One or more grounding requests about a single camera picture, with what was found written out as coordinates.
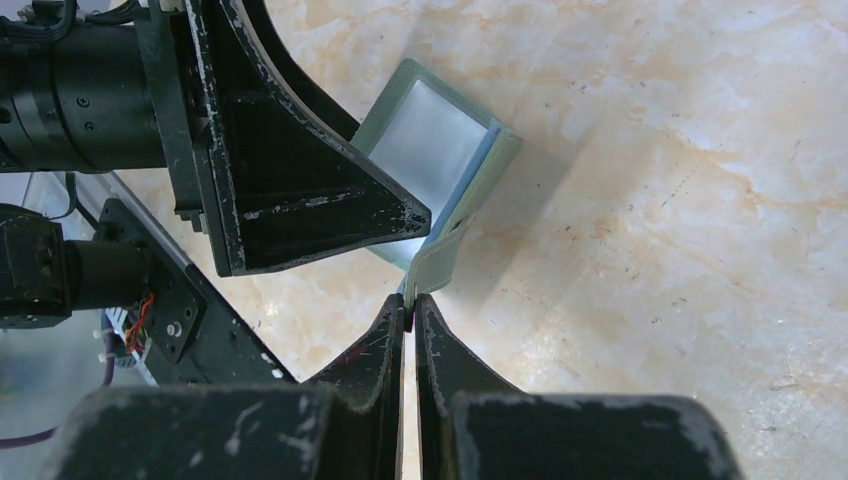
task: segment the marble surface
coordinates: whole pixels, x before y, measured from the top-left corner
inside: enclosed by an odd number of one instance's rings
[[[525,138],[436,295],[493,368],[528,391],[690,396],[751,478],[848,476],[844,2],[268,8],[358,119],[409,56]],[[298,378],[401,279],[366,251],[219,279],[165,172],[122,176]],[[416,478],[412,404],[406,421]]]

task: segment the black metal bracket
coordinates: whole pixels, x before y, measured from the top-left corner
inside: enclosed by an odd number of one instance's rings
[[[403,296],[389,295],[368,332],[306,384],[338,389],[349,411],[356,412],[337,426],[333,442],[345,445],[355,438],[358,446],[335,459],[327,457],[332,475],[326,478],[399,478]],[[338,466],[332,466],[335,460]]]
[[[157,383],[294,382],[197,267],[177,265],[120,200],[106,201],[98,228],[96,240],[133,243],[148,253],[155,300],[145,364]]]
[[[682,397],[529,395],[416,302],[422,478],[742,478],[718,423]]]
[[[359,124],[294,62],[263,1],[186,9],[151,0],[137,33],[177,213],[209,234],[219,275],[429,232],[430,211],[350,145]]]

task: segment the red wire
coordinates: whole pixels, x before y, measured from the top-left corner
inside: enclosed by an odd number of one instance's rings
[[[151,293],[150,298],[141,305],[138,321],[125,332],[127,353],[129,354],[132,354],[135,351],[144,351],[144,346],[139,343],[138,336],[141,329],[144,328],[144,322],[147,320],[147,310],[150,308],[150,305],[153,304],[153,300],[155,298],[156,296]]]

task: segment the wire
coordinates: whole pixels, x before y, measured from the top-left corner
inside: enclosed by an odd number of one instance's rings
[[[117,335],[115,335],[115,331],[112,329],[112,324],[109,322],[109,318],[106,317],[106,312],[102,312],[100,314],[100,328],[110,332],[103,335],[103,344],[106,346],[106,371],[103,373],[103,382],[100,384],[100,388],[106,388],[112,384],[112,378],[115,376],[115,356],[113,354],[115,353],[115,344],[117,343]],[[0,438],[0,450],[26,447],[29,445],[35,445],[36,443],[41,443],[52,437],[53,433],[56,432],[56,428],[57,427],[53,427],[43,432],[34,433],[25,437]]]
[[[138,6],[138,0],[126,0],[112,10],[86,16],[85,21],[97,25],[123,25],[133,21],[133,11],[136,6]]]
[[[65,172],[65,190],[68,191],[68,210],[58,217],[48,218],[51,222],[61,220],[74,213],[74,210],[79,206],[79,197],[77,195],[77,177],[74,172]]]
[[[147,321],[147,311],[155,299],[156,296],[151,293],[150,297],[141,305],[138,321],[124,332],[124,343],[127,346],[127,353],[130,355],[132,355],[133,352],[144,352],[144,344],[141,343],[139,339],[142,335],[145,337],[147,336],[147,332],[144,331],[144,324]]]
[[[16,22],[6,17],[0,17],[0,37],[6,37],[11,42],[37,43],[49,45],[62,40],[68,35],[76,22],[77,0],[65,0],[62,17],[50,26],[29,25]]]
[[[82,218],[84,218],[89,225],[91,225],[95,230],[97,230],[97,226],[100,225],[100,222],[97,221],[96,218],[94,218],[94,215],[92,215],[91,212],[89,212],[88,209],[82,205],[82,203],[77,204],[77,210],[79,210],[80,215],[82,215]]]

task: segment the black cylindrical motor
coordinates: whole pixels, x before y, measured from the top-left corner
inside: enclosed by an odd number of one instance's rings
[[[164,166],[133,27],[0,47],[0,173]]]
[[[146,276],[133,244],[64,240],[58,223],[0,204],[0,328],[52,327],[74,310],[132,305]]]

